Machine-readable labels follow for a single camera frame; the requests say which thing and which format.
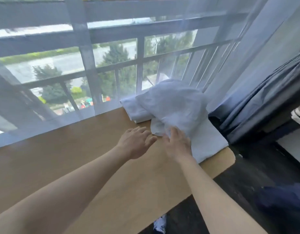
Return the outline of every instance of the hand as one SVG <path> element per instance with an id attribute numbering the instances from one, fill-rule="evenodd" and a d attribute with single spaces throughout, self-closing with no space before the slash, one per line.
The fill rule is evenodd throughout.
<path id="1" fill-rule="evenodd" d="M 149 136 L 151 132 L 146 127 L 140 126 L 134 129 L 128 129 L 121 136 L 117 147 L 128 154 L 129 159 L 137 159 L 144 155 L 147 150 L 157 141 L 156 136 Z"/>
<path id="2" fill-rule="evenodd" d="M 163 143 L 168 157 L 179 162 L 181 158 L 192 156 L 191 141 L 183 131 L 177 127 L 171 127 L 171 138 L 163 135 Z"/>

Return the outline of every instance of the left hand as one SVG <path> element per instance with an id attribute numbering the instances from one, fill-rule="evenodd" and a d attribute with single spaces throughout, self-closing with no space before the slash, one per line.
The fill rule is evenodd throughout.
<path id="1" fill-rule="evenodd" d="M 124 153 L 128 154 L 129 159 L 141 157 L 157 141 L 157 137 L 149 136 L 151 132 L 146 129 L 146 127 L 140 128 L 140 126 L 128 129 L 117 143 L 117 147 L 124 150 Z"/>

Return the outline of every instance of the forearm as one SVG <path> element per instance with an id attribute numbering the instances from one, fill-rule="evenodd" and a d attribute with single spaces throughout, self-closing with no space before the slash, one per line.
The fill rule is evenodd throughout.
<path id="1" fill-rule="evenodd" d="M 127 160 L 123 150 L 113 148 L 2 213 L 4 227 L 10 222 L 23 233 L 62 233 Z M 4 227 L 0 233 L 6 233 Z"/>
<path id="2" fill-rule="evenodd" d="M 193 157 L 181 157 L 179 164 L 210 234 L 266 233 L 203 171 Z"/>

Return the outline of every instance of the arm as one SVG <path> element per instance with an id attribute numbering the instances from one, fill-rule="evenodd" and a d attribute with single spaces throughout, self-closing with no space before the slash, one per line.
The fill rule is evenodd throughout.
<path id="1" fill-rule="evenodd" d="M 127 130 L 106 154 L 41 188 L 0 214 L 0 233 L 62 233 L 112 175 L 157 140 L 145 127 Z"/>
<path id="2" fill-rule="evenodd" d="M 165 149 L 181 167 L 210 234 L 267 233 L 231 199 L 192 157 L 191 142 L 178 128 L 163 137 Z"/>

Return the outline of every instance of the crumpled white cloth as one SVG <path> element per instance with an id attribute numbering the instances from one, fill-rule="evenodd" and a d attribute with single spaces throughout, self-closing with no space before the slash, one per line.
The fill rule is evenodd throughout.
<path id="1" fill-rule="evenodd" d="M 162 81 L 144 94 L 120 102 L 136 123 L 152 119 L 152 134 L 169 134 L 170 126 L 183 130 L 191 139 L 192 154 L 198 163 L 228 146 L 208 120 L 206 97 L 182 81 Z"/>

